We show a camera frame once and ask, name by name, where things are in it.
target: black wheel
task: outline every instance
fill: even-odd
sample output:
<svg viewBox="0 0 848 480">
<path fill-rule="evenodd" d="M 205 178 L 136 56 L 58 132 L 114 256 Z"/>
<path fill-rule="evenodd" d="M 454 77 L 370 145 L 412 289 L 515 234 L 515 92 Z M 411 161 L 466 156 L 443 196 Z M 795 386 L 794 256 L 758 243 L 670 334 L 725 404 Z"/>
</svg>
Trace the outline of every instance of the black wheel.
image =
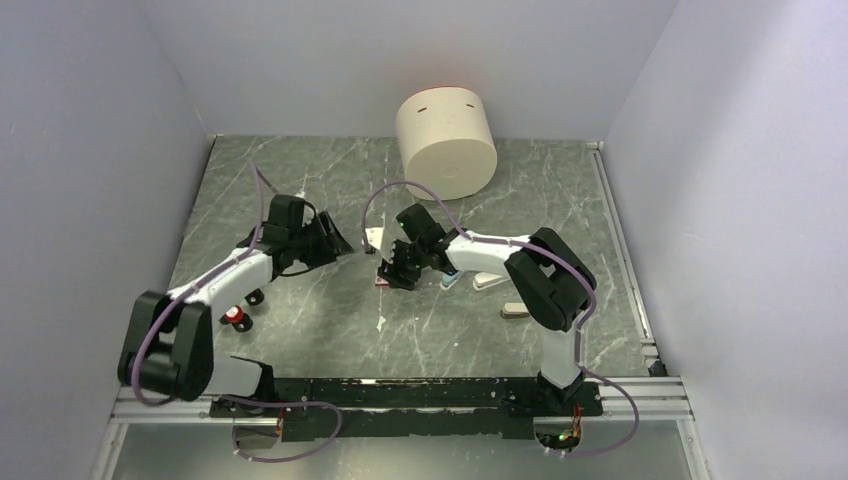
<svg viewBox="0 0 848 480">
<path fill-rule="evenodd" d="M 247 332 L 253 328 L 253 319 L 250 318 L 250 315 L 245 313 L 240 322 L 233 324 L 233 328 L 235 328 L 239 333 Z"/>
<path fill-rule="evenodd" d="M 265 301 L 265 294 L 262 293 L 262 290 L 257 288 L 256 290 L 247 294 L 247 296 L 244 297 L 244 301 L 247 302 L 247 304 L 251 307 L 255 307 Z"/>
</svg>

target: small object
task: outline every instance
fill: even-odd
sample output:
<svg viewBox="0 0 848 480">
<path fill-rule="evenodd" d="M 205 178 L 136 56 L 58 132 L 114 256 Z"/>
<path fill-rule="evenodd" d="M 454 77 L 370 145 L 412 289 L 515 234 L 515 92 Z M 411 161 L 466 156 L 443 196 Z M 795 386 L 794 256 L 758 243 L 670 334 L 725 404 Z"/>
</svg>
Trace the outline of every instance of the small object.
<svg viewBox="0 0 848 480">
<path fill-rule="evenodd" d="M 360 240 L 359 243 L 362 244 L 362 247 L 365 248 L 365 255 L 374 255 L 377 253 L 377 249 L 374 248 L 374 245 L 369 244 L 367 247 L 365 246 L 365 240 Z"/>
<path fill-rule="evenodd" d="M 305 396 L 301 397 L 301 399 L 304 402 L 306 401 Z M 280 413 L 277 414 L 277 425 L 276 425 L 276 428 L 274 428 L 274 433 L 276 433 L 278 437 L 283 434 L 283 422 L 285 421 L 284 417 L 285 417 L 285 412 L 283 412 L 283 410 L 280 409 Z"/>
<path fill-rule="evenodd" d="M 383 260 L 391 262 L 392 244 L 394 243 L 395 238 L 389 235 L 383 227 L 366 228 L 365 236 L 368 238 L 368 243 L 371 247 L 380 251 L 380 256 L 383 257 Z"/>
<path fill-rule="evenodd" d="M 250 318 L 250 315 L 244 313 L 244 310 L 242 310 L 238 305 L 227 310 L 227 313 L 224 314 L 224 318 L 227 320 L 227 323 L 232 325 L 235 331 L 239 333 L 244 333 L 253 328 L 253 320 Z"/>
<path fill-rule="evenodd" d="M 509 281 L 509 277 L 495 275 L 493 273 L 480 272 L 474 275 L 474 290 L 478 292 L 487 288 L 492 288 L 495 285 L 500 285 Z"/>
<path fill-rule="evenodd" d="M 451 287 L 456 285 L 456 280 L 459 278 L 460 275 L 462 275 L 462 272 L 456 272 L 453 275 L 447 273 L 442 275 L 442 281 L 439 283 L 439 287 L 442 290 L 450 290 Z"/>
<path fill-rule="evenodd" d="M 578 403 L 574 405 L 572 410 L 571 425 L 558 433 L 537 431 L 536 439 L 545 447 L 545 451 L 550 448 L 564 457 L 580 445 L 580 439 L 583 437 L 582 423 L 583 409 Z"/>
<path fill-rule="evenodd" d="M 661 360 L 657 360 L 650 367 L 648 367 L 648 376 L 667 377 L 668 370 L 666 370 L 665 364 Z"/>
<path fill-rule="evenodd" d="M 530 312 L 527 311 L 527 305 L 523 303 L 505 303 L 501 308 L 501 318 L 511 320 L 515 318 L 527 318 Z"/>
<path fill-rule="evenodd" d="M 265 301 L 265 294 L 261 289 L 257 288 L 256 290 L 248 293 L 247 296 L 244 297 L 244 301 L 251 307 L 255 307 Z"/>
</svg>

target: cable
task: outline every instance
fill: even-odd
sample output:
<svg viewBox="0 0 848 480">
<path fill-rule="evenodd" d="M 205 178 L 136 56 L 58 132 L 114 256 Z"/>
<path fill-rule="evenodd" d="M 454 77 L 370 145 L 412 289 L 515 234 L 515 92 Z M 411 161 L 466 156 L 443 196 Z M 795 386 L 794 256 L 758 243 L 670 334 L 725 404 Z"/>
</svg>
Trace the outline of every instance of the cable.
<svg viewBox="0 0 848 480">
<path fill-rule="evenodd" d="M 250 161 L 251 164 L 253 164 L 254 168 L 256 169 L 256 173 L 259 175 L 259 179 L 262 180 L 262 183 L 264 183 L 265 185 L 268 186 L 268 190 L 271 190 L 271 192 L 274 195 L 279 195 L 280 191 L 277 190 L 277 187 L 271 185 L 271 182 L 269 182 L 268 179 L 265 178 L 265 175 L 262 175 L 262 172 L 259 171 L 259 168 L 256 167 L 256 164 L 253 163 L 252 159 L 249 160 L 249 161 Z"/>
<path fill-rule="evenodd" d="M 333 405 L 332 403 L 327 402 L 258 402 L 256 400 L 250 400 L 247 398 L 236 397 L 233 395 L 221 395 L 222 400 L 229 400 L 231 402 L 241 403 L 243 405 L 248 405 L 251 407 L 261 407 L 261 408 L 301 408 L 301 407 L 321 407 L 330 409 L 336 413 L 336 428 L 333 430 L 333 433 L 324 440 L 321 445 L 317 447 L 307 450 L 303 453 L 298 453 L 297 455 L 292 455 L 290 457 L 283 458 L 264 458 L 264 457 L 256 457 L 253 455 L 248 455 L 244 453 L 238 447 L 238 440 L 236 440 L 236 432 L 238 431 L 238 427 L 233 428 L 232 439 L 233 439 L 233 454 L 238 455 L 241 458 L 250 461 L 250 462 L 258 462 L 258 463 L 285 463 L 285 462 L 293 462 L 295 460 L 300 460 L 301 458 L 306 458 L 310 455 L 314 455 L 321 450 L 329 447 L 331 443 L 339 436 L 339 432 L 342 430 L 342 411 L 339 407 Z"/>
<path fill-rule="evenodd" d="M 442 210 L 444 210 L 445 215 L 447 215 L 450 223 L 453 225 L 453 227 L 456 229 L 456 231 L 459 232 L 459 234 L 463 238 L 466 238 L 466 239 L 468 239 L 472 242 L 487 243 L 487 244 L 491 244 L 491 245 L 509 245 L 509 246 L 514 245 L 514 246 L 526 248 L 528 250 L 531 250 L 533 252 L 536 252 L 540 255 L 543 255 L 543 256 L 549 258 L 551 261 L 555 262 L 557 265 L 564 268 L 568 273 L 570 273 L 574 278 L 577 279 L 577 281 L 580 283 L 580 286 L 583 287 L 584 290 L 586 290 L 586 295 L 589 297 L 589 305 L 586 307 L 586 310 L 583 312 L 583 315 L 581 315 L 581 317 L 574 324 L 574 328 L 575 328 L 574 362 L 577 363 L 578 368 L 580 369 L 581 372 L 583 372 L 584 375 L 595 378 L 597 380 L 600 380 L 605 385 L 609 385 L 609 386 L 615 388 L 616 390 L 621 392 L 622 395 L 624 395 L 624 398 L 627 399 L 627 401 L 630 403 L 630 406 L 633 408 L 633 426 L 631 427 L 631 429 L 627 433 L 627 435 L 622 437 L 621 440 L 618 440 L 617 442 L 614 442 L 614 443 L 612 443 L 612 444 L 610 444 L 606 447 L 599 448 L 599 449 L 596 449 L 596 450 L 589 450 L 587 452 L 572 452 L 572 453 L 567 454 L 567 456 L 571 456 L 571 457 L 593 457 L 595 455 L 601 455 L 601 454 L 607 453 L 609 451 L 615 450 L 616 448 L 619 448 L 622 445 L 624 445 L 625 443 L 629 442 L 633 438 L 633 436 L 636 435 L 636 431 L 639 429 L 639 409 L 636 406 L 636 401 L 633 400 L 633 397 L 631 397 L 630 394 L 627 393 L 627 391 L 625 391 L 624 388 L 622 388 L 617 383 L 615 383 L 612 380 L 610 380 L 610 379 L 608 379 L 604 376 L 601 376 L 601 375 L 589 370 L 588 368 L 580 365 L 580 351 L 581 351 L 582 343 L 583 343 L 582 342 L 583 325 L 586 324 L 586 322 L 589 320 L 589 317 L 592 316 L 592 314 L 595 312 L 595 309 L 597 308 L 597 305 L 598 305 L 598 297 L 595 295 L 595 291 L 592 290 L 592 286 L 583 277 L 583 275 L 581 275 L 580 272 L 578 272 L 576 268 L 571 266 L 568 262 L 566 262 L 565 260 L 563 260 L 559 256 L 554 255 L 552 252 L 550 252 L 550 251 L 548 251 L 544 248 L 541 248 L 539 246 L 533 245 L 531 243 L 521 242 L 521 241 L 517 241 L 517 240 L 505 240 L 505 239 L 501 239 L 501 238 L 491 238 L 491 237 L 485 237 L 485 236 L 481 236 L 481 235 L 474 235 L 474 236 L 469 235 L 468 232 L 466 232 L 465 229 L 462 228 L 459 225 L 459 222 L 457 222 L 456 219 L 454 218 L 454 216 L 451 214 L 450 209 L 448 209 L 448 206 L 445 205 L 445 202 L 441 198 L 439 198 L 439 196 L 436 195 L 435 192 L 433 192 L 432 190 L 430 190 L 429 188 L 425 187 L 424 185 L 422 185 L 418 182 L 412 182 L 412 181 L 409 181 L 409 180 L 396 180 L 396 181 L 393 181 L 393 182 L 388 182 L 385 185 L 378 187 L 373 192 L 371 192 L 371 195 L 368 197 L 368 200 L 365 202 L 365 208 L 362 209 L 362 216 L 360 218 L 360 228 L 362 230 L 362 244 L 363 244 L 363 246 L 365 247 L 366 250 L 371 248 L 371 244 L 368 242 L 368 235 L 366 234 L 366 231 L 365 231 L 365 223 L 366 223 L 365 217 L 368 214 L 368 207 L 371 206 L 371 203 L 374 201 L 374 198 L 377 195 L 379 195 L 380 192 L 382 192 L 383 190 L 385 190 L 389 187 L 393 187 L 395 185 L 412 185 L 413 187 L 418 187 L 421 190 L 424 190 L 425 192 L 427 192 L 427 194 L 430 195 L 430 197 L 432 197 L 433 200 L 435 200 L 436 203 L 438 203 L 440 207 L 442 207 Z"/>
<path fill-rule="evenodd" d="M 312 270 L 315 270 L 315 267 L 309 267 L 309 268 L 299 270 L 299 271 L 294 272 L 294 273 L 281 273 L 280 276 L 285 277 L 285 278 L 297 277 L 297 276 L 309 273 Z"/>
<path fill-rule="evenodd" d="M 250 432 L 254 435 L 259 435 L 259 436 L 262 436 L 262 437 L 269 437 L 269 438 L 279 438 L 280 437 L 276 433 L 263 432 L 262 430 L 259 430 L 259 429 L 256 429 L 256 428 L 250 428 L 250 427 L 233 427 L 233 430 L 239 430 L 239 431 L 242 431 L 242 432 Z"/>
</svg>

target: metal frame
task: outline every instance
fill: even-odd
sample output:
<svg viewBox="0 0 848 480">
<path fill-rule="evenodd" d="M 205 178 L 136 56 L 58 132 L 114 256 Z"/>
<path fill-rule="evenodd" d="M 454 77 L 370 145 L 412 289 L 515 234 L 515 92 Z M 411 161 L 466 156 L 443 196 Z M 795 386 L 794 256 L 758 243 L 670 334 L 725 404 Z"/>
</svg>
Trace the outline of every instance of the metal frame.
<svg viewBox="0 0 848 480">
<path fill-rule="evenodd" d="M 621 385 L 634 398 L 642 422 L 677 422 L 681 444 L 693 480 L 710 479 L 709 466 L 701 449 L 695 419 L 680 378 L 625 377 L 612 378 L 611 380 Z M 632 422 L 633 412 L 624 395 L 615 388 L 603 384 L 599 388 L 605 413 L 600 417 L 583 417 L 583 421 L 587 424 Z M 271 417 L 211 418 L 209 409 L 213 399 L 213 396 L 203 396 L 193 402 L 174 402 L 162 407 L 150 408 L 136 400 L 131 388 L 121 388 L 112 411 L 109 428 L 92 480 L 108 480 L 111 478 L 120 454 L 123 437 L 126 435 L 129 425 L 132 424 L 243 426 L 273 426 L 276 424 L 276 419 Z M 556 424 L 570 421 L 570 417 L 537 417 L 534 419 L 534 424 Z"/>
<path fill-rule="evenodd" d="M 689 400 L 683 388 L 683 382 L 677 377 L 626 377 L 611 379 L 621 385 L 636 400 L 639 415 L 643 421 L 650 420 L 691 420 L 692 412 Z M 592 379 L 587 382 L 600 383 Z M 632 421 L 630 403 L 613 387 L 600 385 L 601 403 L 604 406 L 602 417 L 583 417 L 584 421 Z M 151 398 L 163 398 L 149 394 Z M 223 424 L 223 425 L 275 425 L 273 417 L 260 418 L 211 418 L 209 410 L 213 396 L 202 396 L 193 402 L 173 402 L 157 408 L 150 408 L 136 400 L 129 387 L 121 388 L 115 407 L 112 410 L 111 424 Z M 342 410 L 361 410 L 360 408 L 342 408 Z M 537 417 L 536 423 L 557 423 L 570 421 L 570 417 Z"/>
<path fill-rule="evenodd" d="M 621 228 L 621 221 L 618 218 L 618 210 L 615 208 L 615 199 L 610 190 L 609 181 L 607 180 L 607 172 L 604 169 L 604 161 L 601 157 L 601 152 L 598 150 L 590 150 L 595 165 L 595 176 L 598 180 L 601 190 L 604 192 L 602 200 L 607 211 L 610 213 L 607 217 L 610 230 L 613 232 L 613 243 L 615 251 L 618 254 L 618 263 L 624 272 L 624 283 L 627 287 L 627 297 L 630 299 L 630 308 L 633 311 L 633 318 L 636 320 L 636 331 L 639 332 L 641 338 L 653 338 L 654 334 L 651 331 L 651 325 L 648 323 L 648 315 L 645 313 L 645 303 L 642 301 L 642 292 L 639 290 L 639 282 L 636 280 L 636 272 L 633 271 L 633 262 L 630 260 L 630 252 L 627 251 L 627 243 L 624 240 L 624 231 Z"/>
</svg>

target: red object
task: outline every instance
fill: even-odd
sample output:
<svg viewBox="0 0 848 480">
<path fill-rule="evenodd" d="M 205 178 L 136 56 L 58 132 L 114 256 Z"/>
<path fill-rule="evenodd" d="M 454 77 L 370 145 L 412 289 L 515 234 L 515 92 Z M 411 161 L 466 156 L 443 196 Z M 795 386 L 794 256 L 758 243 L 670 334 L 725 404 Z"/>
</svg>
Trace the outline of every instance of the red object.
<svg viewBox="0 0 848 480">
<path fill-rule="evenodd" d="M 224 318 L 230 323 L 241 323 L 242 318 L 244 318 L 244 311 L 242 311 L 241 307 L 235 305 L 233 308 L 227 310 Z"/>
</svg>

